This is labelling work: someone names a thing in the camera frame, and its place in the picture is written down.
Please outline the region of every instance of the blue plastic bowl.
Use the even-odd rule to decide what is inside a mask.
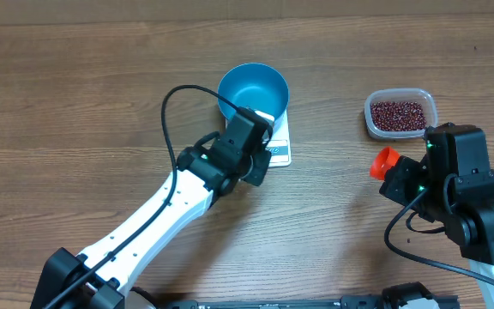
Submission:
[[[285,78],[266,64],[241,64],[231,69],[220,81],[219,94],[240,107],[265,112],[281,119],[289,104],[289,87]],[[219,100],[219,108],[230,120],[235,111]]]

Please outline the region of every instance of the red bottle cap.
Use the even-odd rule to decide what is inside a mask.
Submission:
[[[399,159],[400,154],[388,146],[381,150],[373,161],[373,164],[370,166],[369,175],[374,179],[384,180],[386,172],[392,168]]]

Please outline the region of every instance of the wood grain surface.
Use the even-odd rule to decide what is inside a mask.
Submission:
[[[0,26],[475,13],[494,0],[0,0]]]
[[[292,165],[222,198],[138,285],[198,300],[291,300],[421,281],[484,307],[474,280],[386,248],[400,207],[379,196],[368,169],[389,142],[368,137],[362,111],[378,89],[424,88],[440,122],[485,130],[494,167],[494,15],[0,27],[0,308],[28,308],[57,248],[92,244],[159,188],[170,171],[166,92],[216,89],[246,62],[270,64],[289,83]],[[178,152],[223,118],[212,97],[185,91],[168,124]],[[425,151],[420,140],[393,146]],[[392,241],[467,267],[442,235],[400,225]]]

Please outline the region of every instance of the plastic container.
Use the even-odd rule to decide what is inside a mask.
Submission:
[[[404,138],[415,138],[424,135],[424,130],[410,131],[385,131],[378,129],[373,123],[371,116],[371,104],[382,101],[411,101],[422,106],[426,118],[426,125],[437,126],[436,103],[432,96],[425,90],[419,88],[392,88],[378,90],[371,94],[365,101],[365,123],[369,135],[379,140],[395,140]]]

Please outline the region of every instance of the bowl rim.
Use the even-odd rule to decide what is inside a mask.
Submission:
[[[228,70],[226,72],[226,74],[224,74],[224,76],[222,76],[222,78],[220,79],[220,82],[219,82],[219,86],[217,88],[217,93],[220,94],[220,86],[222,85],[222,82],[226,79],[226,77],[230,73],[232,73],[232,71],[234,71],[236,69],[239,69],[239,68],[241,68],[243,66],[249,66],[249,65],[262,66],[262,67],[266,67],[267,69],[271,69],[272,71],[274,71],[275,73],[277,73],[278,76],[280,76],[281,80],[285,83],[285,88],[287,89],[287,100],[286,100],[286,104],[285,104],[285,108],[283,109],[283,112],[275,120],[275,122],[277,123],[278,119],[283,118],[283,115],[286,113],[287,108],[289,107],[289,101],[291,100],[291,91],[289,90],[289,84],[287,83],[287,80],[285,79],[285,77],[283,77],[283,75],[278,70],[276,70],[275,68],[273,68],[273,67],[271,67],[271,66],[269,66],[267,64],[262,64],[262,63],[246,63],[246,64],[237,65],[237,66],[233,67],[232,69]],[[228,117],[222,111],[222,105],[221,104],[225,104],[225,102],[221,101],[220,99],[217,99],[217,105],[219,106],[220,113],[224,116],[224,118],[228,119]]]

